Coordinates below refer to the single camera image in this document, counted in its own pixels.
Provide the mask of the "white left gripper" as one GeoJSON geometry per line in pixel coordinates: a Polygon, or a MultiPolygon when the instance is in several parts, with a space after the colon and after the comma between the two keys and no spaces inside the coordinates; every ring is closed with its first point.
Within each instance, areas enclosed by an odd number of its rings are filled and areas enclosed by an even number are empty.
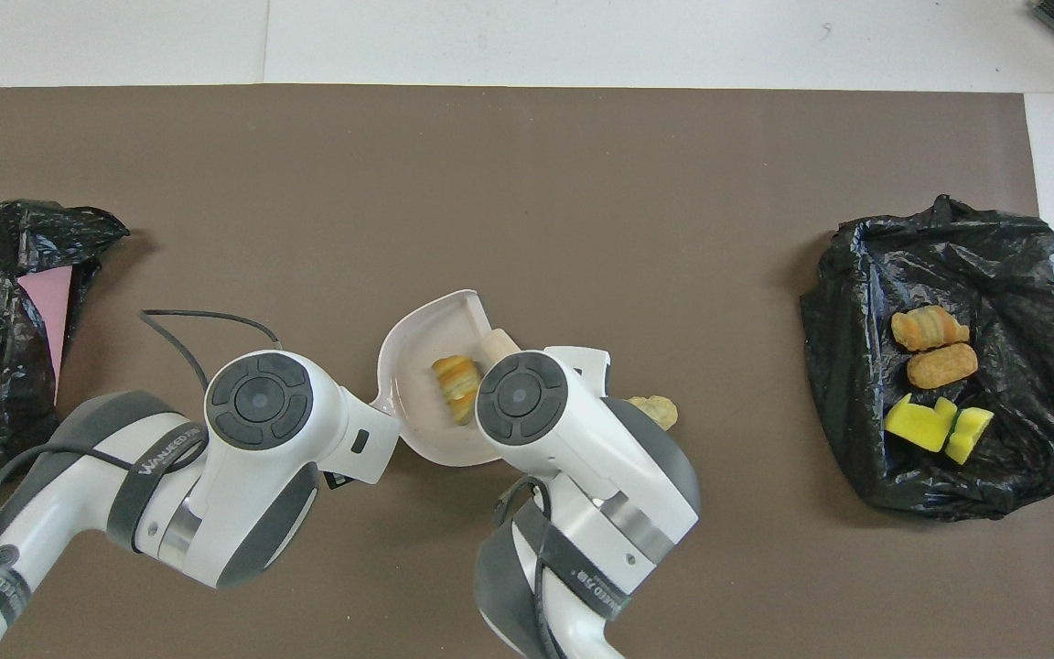
{"type": "Polygon", "coordinates": [[[323,471],[330,491],[350,479],[375,485],[388,468],[396,449],[401,422],[340,387],[346,428],[339,443],[339,474],[323,471]]]}

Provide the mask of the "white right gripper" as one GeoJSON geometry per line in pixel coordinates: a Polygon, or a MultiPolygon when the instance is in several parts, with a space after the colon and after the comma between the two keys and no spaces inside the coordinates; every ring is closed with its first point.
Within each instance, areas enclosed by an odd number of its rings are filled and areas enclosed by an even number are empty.
{"type": "Polygon", "coordinates": [[[544,353],[573,368],[597,398],[609,395],[611,356],[607,351],[585,346],[554,345],[545,347],[544,353]]]}

